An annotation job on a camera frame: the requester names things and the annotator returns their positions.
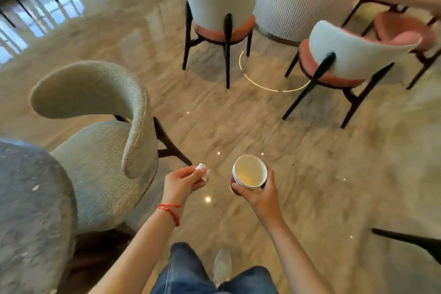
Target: jeans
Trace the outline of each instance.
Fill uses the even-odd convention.
[[[175,243],[168,265],[159,274],[151,294],[277,294],[271,275],[254,266],[217,289],[205,272],[201,260],[187,243]]]

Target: marble floor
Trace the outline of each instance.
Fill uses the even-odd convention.
[[[405,90],[420,67],[413,56],[395,65],[342,130],[349,103],[341,92],[320,87],[282,121],[299,94],[289,90],[306,78],[297,66],[285,79],[296,48],[258,32],[250,57],[241,56],[245,42],[232,47],[231,89],[225,88],[219,46],[205,42],[192,48],[182,71],[185,0],[24,2],[36,20],[10,5],[5,11],[17,29],[0,21],[2,136],[52,150],[81,128],[110,119],[41,118],[32,112],[28,95],[42,76],[61,65],[89,59],[124,65],[145,85],[154,115],[175,144],[193,163],[212,169],[209,184],[188,201],[168,247],[188,242],[209,275],[218,250],[229,248],[234,273],[263,265],[279,292],[289,292],[269,236],[245,200],[229,191],[235,159],[253,154],[274,169],[284,218],[336,293],[441,292],[441,268],[424,250],[370,233],[377,226],[441,237],[441,189],[424,185],[424,174],[409,172],[428,164],[439,168],[441,152],[430,152],[427,139],[422,146],[411,126],[401,138],[395,135],[400,123],[409,125],[402,112],[412,101],[420,105],[415,96],[424,93],[425,81]],[[348,29],[360,32],[379,10],[362,7]],[[421,10],[410,12],[427,17]],[[418,158],[411,160],[414,166],[407,165],[403,151]],[[155,182],[128,219],[130,225],[142,225],[159,203],[164,175],[180,166],[175,158],[160,160]],[[437,173],[430,181],[439,181]],[[167,257],[166,250],[157,272]]]

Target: white sneaker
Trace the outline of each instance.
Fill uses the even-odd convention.
[[[232,270],[230,252],[228,250],[219,251],[213,266],[213,282],[216,288],[231,279]]]

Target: circular light strip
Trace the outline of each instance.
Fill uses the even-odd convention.
[[[242,65],[240,64],[240,60],[241,60],[241,58],[242,58],[242,54],[243,54],[244,52],[242,51],[241,53],[240,53],[240,56],[239,56],[239,67],[240,67],[240,70],[241,71],[243,71],[242,70]],[[263,87],[263,86],[260,86],[259,84],[257,84],[256,82],[253,82],[250,78],[248,78],[248,76],[244,73],[243,74],[251,83],[253,83],[254,85],[256,85],[256,86],[259,86],[260,88],[262,88],[262,89],[264,89],[264,90],[270,90],[270,91],[272,91],[272,92],[294,92],[295,90],[301,90],[302,88],[304,88],[306,85],[308,85],[309,84],[309,82],[310,82],[310,80],[305,84],[305,85],[303,85],[302,87],[300,87],[300,88],[296,88],[295,90],[273,90],[273,89],[271,89],[271,88],[266,88],[266,87]]]

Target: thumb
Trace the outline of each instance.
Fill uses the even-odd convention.
[[[201,169],[195,170],[192,174],[190,174],[188,177],[185,178],[185,182],[193,185],[198,180],[200,180],[206,172],[207,172],[207,169],[204,167]]]
[[[231,189],[239,194],[241,197],[244,197],[244,199],[248,201],[248,203],[252,203],[254,198],[257,196],[256,193],[246,187],[243,187],[237,182],[231,184]]]

